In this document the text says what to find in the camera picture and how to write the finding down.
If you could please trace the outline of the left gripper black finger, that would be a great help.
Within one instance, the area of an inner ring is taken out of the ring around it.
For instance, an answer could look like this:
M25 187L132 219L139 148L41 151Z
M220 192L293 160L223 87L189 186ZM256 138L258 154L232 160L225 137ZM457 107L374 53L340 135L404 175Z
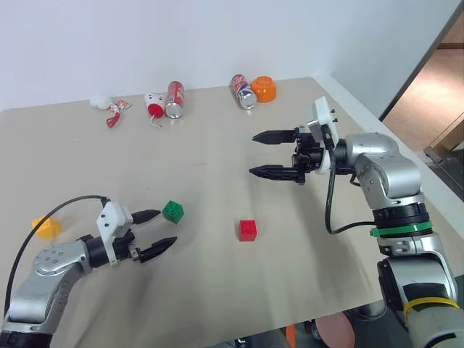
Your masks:
M133 224L143 224L156 218L161 212L159 210L142 210L134 212L131 217Z
M149 248L141 250L139 252L139 262L145 263L161 254L166 252L174 243L177 241L178 237L169 237L161 239L153 243Z

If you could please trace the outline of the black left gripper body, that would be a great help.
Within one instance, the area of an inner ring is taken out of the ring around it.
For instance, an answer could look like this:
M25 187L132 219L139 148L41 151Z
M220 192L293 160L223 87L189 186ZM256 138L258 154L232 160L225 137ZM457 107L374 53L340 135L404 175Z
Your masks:
M142 262L141 250L135 246L135 235L132 231L116 237L113 241L113 249L117 261L130 259L134 262Z

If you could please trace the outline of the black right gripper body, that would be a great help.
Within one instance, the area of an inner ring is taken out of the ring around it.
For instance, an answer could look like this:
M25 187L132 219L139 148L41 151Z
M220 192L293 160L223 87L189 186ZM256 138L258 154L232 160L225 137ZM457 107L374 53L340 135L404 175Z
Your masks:
M294 182L305 183L305 175L315 172L319 175L326 174L331 169L331 159L319 141L304 127L294 129L296 134L296 148L292 155L292 168L296 170Z

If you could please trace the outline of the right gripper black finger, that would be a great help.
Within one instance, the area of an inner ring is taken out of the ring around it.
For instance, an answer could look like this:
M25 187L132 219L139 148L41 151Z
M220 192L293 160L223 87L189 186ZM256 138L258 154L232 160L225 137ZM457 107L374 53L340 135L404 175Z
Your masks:
M294 143L298 132L293 130L266 130L252 137L253 141L267 145Z
M301 172L295 167L284 167L283 165L262 165L249 169L252 175L272 181L301 182Z

